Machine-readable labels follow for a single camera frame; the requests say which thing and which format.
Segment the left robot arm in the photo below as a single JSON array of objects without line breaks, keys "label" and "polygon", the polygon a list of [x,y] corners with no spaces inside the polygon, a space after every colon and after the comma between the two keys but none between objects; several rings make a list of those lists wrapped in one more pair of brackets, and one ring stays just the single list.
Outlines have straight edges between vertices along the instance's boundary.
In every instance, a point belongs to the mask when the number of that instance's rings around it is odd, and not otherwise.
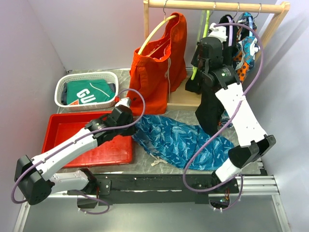
[{"label": "left robot arm", "polygon": [[50,194],[66,190],[91,194],[97,190],[97,179],[87,168],[71,173],[58,171],[118,135],[133,135],[136,131],[133,123],[132,110],[119,105],[111,113],[91,120],[74,136],[51,150],[33,158],[22,156],[16,164],[14,189],[20,189],[30,205],[42,202]]}]

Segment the green hanger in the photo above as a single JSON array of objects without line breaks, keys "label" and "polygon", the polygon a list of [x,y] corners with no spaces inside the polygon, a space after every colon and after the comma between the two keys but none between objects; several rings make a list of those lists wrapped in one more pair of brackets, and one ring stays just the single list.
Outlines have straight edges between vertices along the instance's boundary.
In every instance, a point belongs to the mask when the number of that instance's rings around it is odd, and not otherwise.
[{"label": "green hanger", "polygon": [[207,10],[207,11],[203,10],[201,12],[200,23],[199,23],[199,28],[197,32],[197,41],[207,36],[211,15],[212,15],[212,12],[210,10]]}]

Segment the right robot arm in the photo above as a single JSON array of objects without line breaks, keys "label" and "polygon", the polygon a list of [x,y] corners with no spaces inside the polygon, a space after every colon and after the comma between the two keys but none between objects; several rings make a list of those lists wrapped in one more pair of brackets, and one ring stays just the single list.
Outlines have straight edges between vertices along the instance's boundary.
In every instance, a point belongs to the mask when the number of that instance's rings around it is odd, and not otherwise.
[{"label": "right robot arm", "polygon": [[244,167],[266,154],[276,143],[274,135],[267,135],[252,112],[238,74],[223,63],[223,45],[218,38],[205,37],[197,43],[198,76],[201,103],[196,117],[209,135],[218,134],[223,111],[228,113],[238,137],[238,146],[228,151],[228,158],[212,173],[211,187],[220,193],[228,187],[228,180]]}]

